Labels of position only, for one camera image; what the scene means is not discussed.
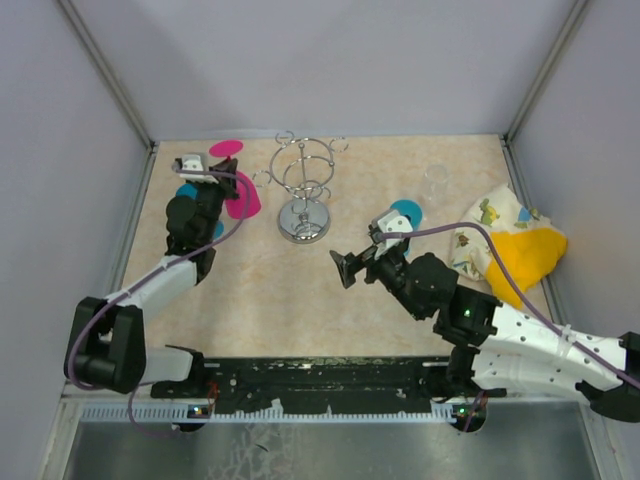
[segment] yellow cloth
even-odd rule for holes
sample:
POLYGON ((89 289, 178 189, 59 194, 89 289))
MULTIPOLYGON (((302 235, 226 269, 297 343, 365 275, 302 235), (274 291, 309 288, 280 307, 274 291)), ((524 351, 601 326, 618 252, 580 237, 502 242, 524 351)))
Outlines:
MULTIPOLYGON (((476 223, 489 233, 500 258, 523 292, 551 273, 567 250, 563 233, 537 210, 524 208, 506 184, 476 200, 461 221, 476 223)), ((522 306, 486 241, 474 229, 454 231, 451 268, 472 280, 485 278, 496 297, 516 308, 522 306)))
MULTIPOLYGON (((521 233, 493 232, 491 240, 518 288, 526 292, 553 271, 558 259, 567 251, 567 239, 550 228, 521 233)), ((502 274, 495 258, 485 273, 493 294, 516 308, 522 301, 502 274)))

